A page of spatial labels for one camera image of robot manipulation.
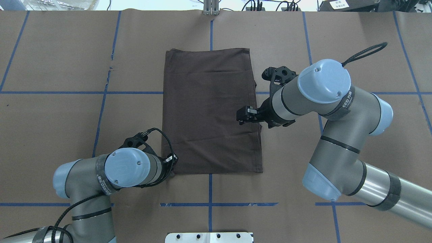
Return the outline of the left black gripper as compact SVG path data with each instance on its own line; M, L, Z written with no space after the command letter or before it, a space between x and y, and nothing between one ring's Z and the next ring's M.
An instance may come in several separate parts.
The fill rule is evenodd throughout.
M161 133L168 143L170 153L165 158L158 156L153 148L147 143L148 135L153 131ZM134 187L148 188L157 186L173 175L172 171L177 164L179 157L175 154L169 138L160 129L148 129L145 132L137 133L133 137L126 138L121 147L139 149L142 145L144 146L142 152L144 152L149 159L150 171L145 180Z

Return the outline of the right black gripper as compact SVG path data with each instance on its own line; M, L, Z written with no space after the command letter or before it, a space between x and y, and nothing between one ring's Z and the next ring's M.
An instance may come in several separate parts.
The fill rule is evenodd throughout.
M239 125L246 123L267 123L268 129L274 127L287 127L296 122L295 118L282 118L276 114L272 105L273 96L294 78L298 77L295 71L286 66L268 67L261 74L262 79L270 81L269 98L265 99L260 108L255 109L252 106L244 106L236 111L236 119Z

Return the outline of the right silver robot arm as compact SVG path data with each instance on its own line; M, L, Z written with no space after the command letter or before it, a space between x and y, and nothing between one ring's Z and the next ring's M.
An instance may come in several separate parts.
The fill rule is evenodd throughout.
M379 211L389 211L431 229L431 191L361 161L369 136L377 136L393 120L393 109L377 95L352 85L345 64L320 60L296 74L285 66L267 68L270 96L254 109L236 112L240 125L290 126L316 112L327 122L307 165L303 186L329 201L353 196Z

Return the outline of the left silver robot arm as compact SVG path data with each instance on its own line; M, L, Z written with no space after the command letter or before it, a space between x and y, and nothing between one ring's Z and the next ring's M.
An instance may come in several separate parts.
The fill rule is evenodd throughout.
M125 188L157 186L178 161L165 133L169 153L158 156L146 142L151 128L125 139L109 154L78 159L59 166L53 188L70 206L53 225L37 227L1 239L2 243L116 243L110 197Z

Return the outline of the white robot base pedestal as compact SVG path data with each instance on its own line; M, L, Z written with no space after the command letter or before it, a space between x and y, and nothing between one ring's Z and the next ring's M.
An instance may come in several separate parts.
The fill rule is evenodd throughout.
M169 233L165 243L254 243L250 232Z

